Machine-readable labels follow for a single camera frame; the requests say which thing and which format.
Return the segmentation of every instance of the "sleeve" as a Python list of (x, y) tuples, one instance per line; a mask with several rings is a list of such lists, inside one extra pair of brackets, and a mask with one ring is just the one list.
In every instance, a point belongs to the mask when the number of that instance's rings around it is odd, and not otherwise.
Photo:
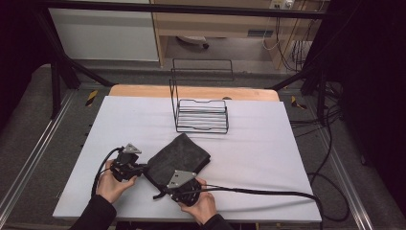
[(94, 195), (71, 230), (104, 230), (116, 217), (116, 209), (101, 195)]
[(234, 228), (220, 215), (212, 216), (201, 226), (202, 230), (234, 230)]

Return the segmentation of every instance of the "gray cloth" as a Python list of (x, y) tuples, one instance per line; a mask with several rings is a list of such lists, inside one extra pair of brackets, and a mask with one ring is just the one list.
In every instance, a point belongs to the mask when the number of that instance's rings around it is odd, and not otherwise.
[(209, 162), (210, 155), (182, 133), (148, 160), (144, 175), (162, 192), (175, 170), (199, 173)]

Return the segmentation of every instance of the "white table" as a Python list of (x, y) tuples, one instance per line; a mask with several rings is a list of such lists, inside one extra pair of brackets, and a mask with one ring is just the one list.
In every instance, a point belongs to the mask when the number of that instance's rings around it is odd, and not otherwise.
[[(227, 134), (188, 134), (212, 157), (198, 175), (209, 184), (312, 194), (283, 103), (227, 101)], [(170, 98), (105, 97), (78, 162), (54, 211), (60, 219), (78, 218), (105, 155), (132, 143), (146, 163), (177, 135)], [(168, 195), (159, 194), (143, 176), (114, 204), (117, 219), (193, 221)], [(213, 192), (218, 212), (239, 222), (320, 222), (316, 203), (297, 196)]]

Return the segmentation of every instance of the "hand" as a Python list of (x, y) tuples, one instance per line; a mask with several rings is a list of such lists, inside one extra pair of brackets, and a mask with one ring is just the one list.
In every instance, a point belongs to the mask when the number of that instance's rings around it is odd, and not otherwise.
[[(207, 183), (205, 180), (200, 178), (196, 178), (196, 180), (202, 185), (202, 189), (206, 189)], [(217, 214), (214, 196), (208, 192), (200, 193), (199, 199), (191, 207), (188, 207), (183, 203), (178, 204), (183, 212), (192, 215), (196, 222), (200, 225), (205, 224), (210, 218)]]
[(105, 163), (106, 171), (101, 175), (99, 186), (96, 190), (97, 195), (102, 196), (110, 203), (114, 203), (126, 189), (135, 184), (137, 179), (137, 176), (133, 176), (127, 182), (118, 181), (114, 177), (113, 172), (109, 170), (112, 163), (113, 160), (108, 160)]

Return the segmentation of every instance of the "wire rack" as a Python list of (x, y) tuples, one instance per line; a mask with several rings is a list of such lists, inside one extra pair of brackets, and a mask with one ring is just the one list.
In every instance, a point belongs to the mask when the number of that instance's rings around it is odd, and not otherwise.
[(227, 133), (229, 120), (226, 102), (181, 98), (178, 82), (233, 81), (232, 62), (224, 59), (174, 59), (171, 72), (169, 89), (176, 131)]

